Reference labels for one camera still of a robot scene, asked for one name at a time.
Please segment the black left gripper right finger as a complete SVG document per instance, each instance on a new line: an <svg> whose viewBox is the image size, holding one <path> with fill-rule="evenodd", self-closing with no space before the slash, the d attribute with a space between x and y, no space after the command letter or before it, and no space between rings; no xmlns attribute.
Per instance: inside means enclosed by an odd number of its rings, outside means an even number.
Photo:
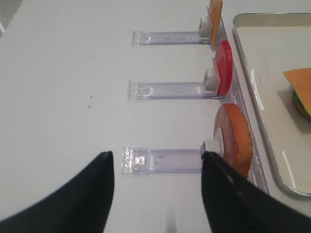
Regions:
<svg viewBox="0 0 311 233"><path fill-rule="evenodd" d="M213 233L309 233L311 219L258 189L214 152L202 154L201 193Z"/></svg>

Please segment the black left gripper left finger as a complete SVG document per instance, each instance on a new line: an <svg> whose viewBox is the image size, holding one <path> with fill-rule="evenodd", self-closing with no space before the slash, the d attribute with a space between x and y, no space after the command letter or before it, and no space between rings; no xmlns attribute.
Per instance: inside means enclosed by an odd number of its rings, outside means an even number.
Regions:
<svg viewBox="0 0 311 233"><path fill-rule="evenodd" d="M0 222L2 233L102 233L115 188L113 153L102 152L58 190Z"/></svg>

